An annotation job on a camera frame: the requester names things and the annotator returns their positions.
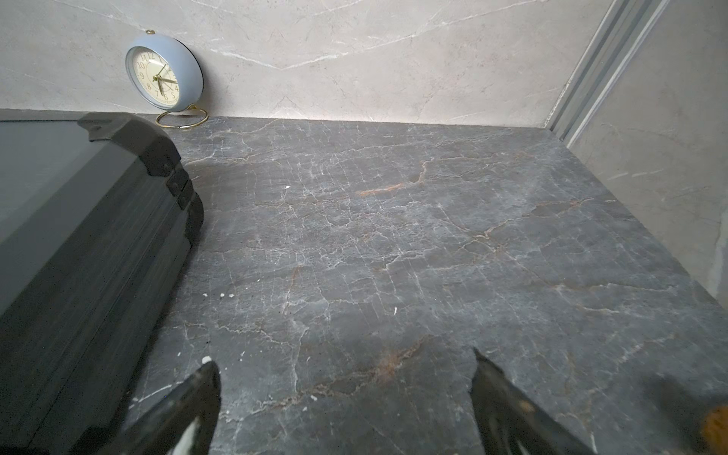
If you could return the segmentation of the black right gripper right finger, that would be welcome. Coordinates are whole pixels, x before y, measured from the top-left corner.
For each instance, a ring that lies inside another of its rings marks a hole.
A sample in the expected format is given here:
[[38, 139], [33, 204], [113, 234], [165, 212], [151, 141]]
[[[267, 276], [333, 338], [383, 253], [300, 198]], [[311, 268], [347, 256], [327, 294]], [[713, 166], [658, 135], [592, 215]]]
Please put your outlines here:
[[474, 349], [477, 366], [469, 391], [487, 454], [590, 454], [592, 450], [555, 421]]

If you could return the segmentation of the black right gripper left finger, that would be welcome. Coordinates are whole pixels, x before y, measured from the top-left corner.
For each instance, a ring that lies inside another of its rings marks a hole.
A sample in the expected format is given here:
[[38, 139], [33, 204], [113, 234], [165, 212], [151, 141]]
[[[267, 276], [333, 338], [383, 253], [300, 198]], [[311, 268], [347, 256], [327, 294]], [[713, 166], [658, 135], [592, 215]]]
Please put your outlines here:
[[102, 454], [207, 454], [221, 409], [218, 365], [203, 364]]

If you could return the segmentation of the grey aluminium poker case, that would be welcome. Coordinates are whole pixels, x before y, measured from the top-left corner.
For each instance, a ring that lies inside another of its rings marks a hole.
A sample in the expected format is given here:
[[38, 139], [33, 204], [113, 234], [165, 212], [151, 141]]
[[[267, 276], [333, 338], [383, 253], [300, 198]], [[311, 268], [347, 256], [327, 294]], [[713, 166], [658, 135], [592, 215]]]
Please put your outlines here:
[[176, 144], [125, 113], [1, 123], [1, 449], [107, 432], [201, 231]]

